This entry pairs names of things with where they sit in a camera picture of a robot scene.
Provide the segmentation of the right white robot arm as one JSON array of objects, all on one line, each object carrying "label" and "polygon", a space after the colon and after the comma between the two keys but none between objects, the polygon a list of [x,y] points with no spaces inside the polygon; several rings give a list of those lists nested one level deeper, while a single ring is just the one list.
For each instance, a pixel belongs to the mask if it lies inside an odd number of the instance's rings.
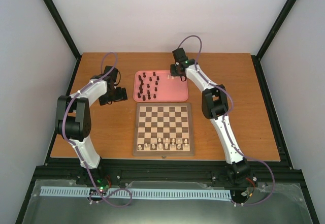
[{"label": "right white robot arm", "polygon": [[172,51],[175,63],[170,66],[173,77],[192,81],[202,93],[201,108],[204,117],[214,126],[222,144],[231,177],[245,177],[250,172],[248,161],[236,141],[229,120],[228,94],[202,71],[194,59],[189,59],[183,48]]}]

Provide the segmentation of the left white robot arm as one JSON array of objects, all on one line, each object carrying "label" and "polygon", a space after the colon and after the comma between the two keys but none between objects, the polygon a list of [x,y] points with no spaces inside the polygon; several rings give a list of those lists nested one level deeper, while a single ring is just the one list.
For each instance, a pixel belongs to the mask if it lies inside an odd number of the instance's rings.
[{"label": "left white robot arm", "polygon": [[101,157],[90,138],[90,107],[96,101],[101,106],[126,101],[126,89],[119,87],[119,82],[119,70],[106,66],[103,74],[93,76],[76,93],[62,95],[57,100],[55,132],[69,142],[80,160],[80,165],[90,169],[87,177],[96,185],[105,181],[106,172],[98,167]]}]

